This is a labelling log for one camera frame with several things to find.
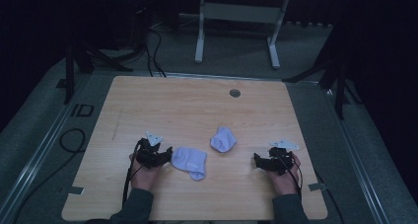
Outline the light purple sock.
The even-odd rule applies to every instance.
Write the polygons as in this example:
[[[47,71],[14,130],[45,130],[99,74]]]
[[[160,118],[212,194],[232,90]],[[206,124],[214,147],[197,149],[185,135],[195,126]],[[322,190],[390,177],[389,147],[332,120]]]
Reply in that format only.
[[[237,139],[228,127],[219,127],[215,135],[210,139],[213,149],[221,153],[230,151],[237,143]]]
[[[201,181],[206,177],[205,163],[207,153],[195,148],[179,147],[172,155],[172,165],[189,173],[194,181]]]

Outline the white metal desk frame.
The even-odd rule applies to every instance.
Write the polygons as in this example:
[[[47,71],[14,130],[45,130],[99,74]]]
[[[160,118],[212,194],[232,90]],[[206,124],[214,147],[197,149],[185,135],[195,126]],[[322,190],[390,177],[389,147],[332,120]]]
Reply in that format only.
[[[199,64],[203,61],[205,43],[204,24],[206,20],[249,22],[271,24],[275,26],[273,34],[266,40],[271,66],[273,69],[278,69],[281,64],[276,48],[276,41],[287,12],[289,1],[290,0],[282,0],[281,6],[277,8],[223,4],[199,0],[198,36],[194,62]]]

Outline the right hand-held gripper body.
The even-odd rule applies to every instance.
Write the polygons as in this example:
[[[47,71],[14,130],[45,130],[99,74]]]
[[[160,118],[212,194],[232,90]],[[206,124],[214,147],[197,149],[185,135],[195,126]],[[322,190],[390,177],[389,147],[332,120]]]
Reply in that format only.
[[[298,150],[299,146],[286,139],[271,142],[270,146],[269,158],[261,161],[261,168],[281,176],[293,167],[294,159],[291,152]]]

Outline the person's left hand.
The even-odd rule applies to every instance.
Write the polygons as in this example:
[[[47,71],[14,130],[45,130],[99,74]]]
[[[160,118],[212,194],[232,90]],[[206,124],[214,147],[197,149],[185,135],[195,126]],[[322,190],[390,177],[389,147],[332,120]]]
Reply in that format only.
[[[162,167],[142,168],[141,164],[136,161],[134,154],[130,154],[129,159],[132,162],[129,175],[131,187],[150,191],[156,183]]]

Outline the person's right hand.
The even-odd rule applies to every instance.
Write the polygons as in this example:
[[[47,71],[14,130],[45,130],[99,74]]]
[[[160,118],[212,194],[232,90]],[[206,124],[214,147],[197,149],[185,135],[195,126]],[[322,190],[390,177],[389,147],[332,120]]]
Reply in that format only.
[[[294,161],[293,167],[283,175],[267,171],[266,175],[273,184],[273,187],[278,195],[299,194],[299,167],[301,162],[299,158],[292,153]]]

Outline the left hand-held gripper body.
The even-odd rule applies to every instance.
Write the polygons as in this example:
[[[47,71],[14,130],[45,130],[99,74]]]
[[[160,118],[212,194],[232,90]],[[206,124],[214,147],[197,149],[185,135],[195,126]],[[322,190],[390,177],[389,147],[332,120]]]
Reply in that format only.
[[[166,152],[159,152],[162,141],[162,136],[147,131],[145,138],[141,138],[136,145],[137,162],[148,169],[162,166],[164,158],[168,156]]]

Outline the black metal stand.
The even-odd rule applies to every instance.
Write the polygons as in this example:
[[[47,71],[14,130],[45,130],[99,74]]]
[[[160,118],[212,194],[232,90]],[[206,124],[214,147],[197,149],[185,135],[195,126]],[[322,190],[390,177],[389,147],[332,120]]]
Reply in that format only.
[[[283,82],[297,83],[323,70],[324,73],[317,84],[325,90],[329,90],[333,85],[336,85],[334,109],[338,118],[343,120],[343,103],[345,89],[347,87],[347,69],[350,60],[351,57],[347,55],[335,56],[333,58],[325,60],[322,63],[315,63],[314,66],[309,68],[308,70],[300,74],[297,74],[296,76],[283,79]]]
[[[110,58],[97,48],[86,43],[85,41],[75,41],[69,44],[65,49],[65,100],[64,104],[68,105],[75,93],[75,70],[74,64],[84,73],[92,73],[95,69],[91,57],[97,58],[104,65],[110,68],[132,72],[132,69],[122,66],[115,58]]]

